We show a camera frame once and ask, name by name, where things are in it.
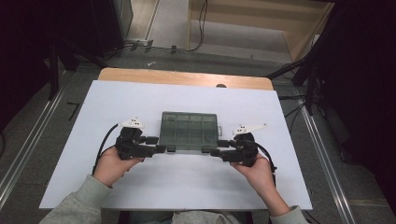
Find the gray sweater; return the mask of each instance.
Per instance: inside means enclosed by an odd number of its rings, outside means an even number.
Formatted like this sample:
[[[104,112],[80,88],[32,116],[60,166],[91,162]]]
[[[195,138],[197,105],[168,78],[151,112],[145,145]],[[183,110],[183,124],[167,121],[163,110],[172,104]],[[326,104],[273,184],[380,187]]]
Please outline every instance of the gray sweater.
[[[77,192],[70,193],[52,211],[41,220],[40,224],[47,223],[97,223],[102,222],[101,206],[111,189],[87,175],[84,183]],[[300,208],[293,206],[292,210],[281,217],[271,217],[274,224],[307,223]],[[239,223],[235,217],[227,212],[211,213],[205,211],[175,212],[172,223]]]

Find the hand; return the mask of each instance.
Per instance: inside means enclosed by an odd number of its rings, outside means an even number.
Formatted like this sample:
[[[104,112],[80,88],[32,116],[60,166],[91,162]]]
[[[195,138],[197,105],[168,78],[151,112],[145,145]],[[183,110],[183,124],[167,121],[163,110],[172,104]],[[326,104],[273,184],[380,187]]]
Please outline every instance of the hand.
[[[99,159],[93,177],[111,188],[125,172],[129,171],[142,160],[142,158],[132,158],[122,161],[117,153],[117,149],[112,147],[106,150]]]
[[[238,162],[231,162],[231,166],[247,178],[247,182],[260,195],[272,216],[282,216],[290,211],[276,190],[270,162],[260,153],[257,154],[256,162],[252,167],[244,166]]]

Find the person's right hand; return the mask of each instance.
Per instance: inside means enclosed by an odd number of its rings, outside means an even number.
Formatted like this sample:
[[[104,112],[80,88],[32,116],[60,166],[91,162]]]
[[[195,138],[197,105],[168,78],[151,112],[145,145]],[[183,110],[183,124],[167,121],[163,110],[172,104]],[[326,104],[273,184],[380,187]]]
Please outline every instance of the person's right hand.
[[[244,166],[239,162],[231,162],[231,166],[247,178],[248,183],[260,197],[265,192],[275,189],[270,162],[260,153],[257,153],[256,162],[252,167]]]
[[[290,211],[288,205],[277,192],[271,173],[270,162],[260,153],[252,167],[238,162],[231,162],[231,166],[247,178],[248,183],[260,195],[273,217],[282,216]]]

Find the gray plastic container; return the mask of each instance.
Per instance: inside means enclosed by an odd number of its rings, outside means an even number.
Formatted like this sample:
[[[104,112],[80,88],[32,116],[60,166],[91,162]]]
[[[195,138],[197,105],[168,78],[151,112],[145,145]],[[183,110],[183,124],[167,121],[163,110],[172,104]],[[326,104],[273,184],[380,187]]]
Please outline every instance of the gray plastic container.
[[[219,140],[216,114],[163,112],[160,145],[168,152],[175,150],[200,150],[208,153],[217,148]]]

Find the white table surface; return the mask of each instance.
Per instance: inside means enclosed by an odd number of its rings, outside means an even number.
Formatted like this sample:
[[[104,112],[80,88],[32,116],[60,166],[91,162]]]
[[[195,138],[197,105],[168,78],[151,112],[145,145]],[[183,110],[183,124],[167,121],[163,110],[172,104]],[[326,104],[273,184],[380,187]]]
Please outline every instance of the white table surface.
[[[213,113],[222,128],[219,139],[233,139],[240,124],[268,124],[253,133],[277,166],[276,187],[288,205],[312,209],[305,182],[275,91],[257,91],[94,81],[70,133],[40,204],[57,206],[92,172],[108,130],[139,118],[143,135],[159,136],[163,111]],[[114,145],[120,128],[108,137]],[[208,155],[156,154],[120,179],[104,208],[116,210],[253,210],[266,206],[246,179],[228,162]]]

